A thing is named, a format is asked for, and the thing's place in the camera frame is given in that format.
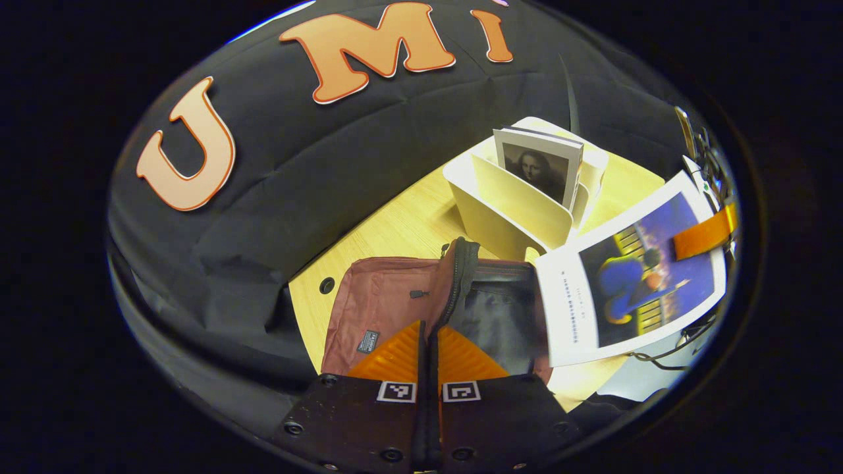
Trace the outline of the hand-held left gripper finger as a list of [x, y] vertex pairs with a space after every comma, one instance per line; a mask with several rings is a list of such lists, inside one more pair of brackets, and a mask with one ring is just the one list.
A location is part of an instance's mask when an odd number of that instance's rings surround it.
[[450, 326], [436, 331], [431, 440], [442, 473], [537, 473], [584, 432], [538, 375], [509, 374]]
[[412, 473], [424, 456], [424, 335], [413, 322], [347, 374], [320, 375], [274, 445], [319, 473]]

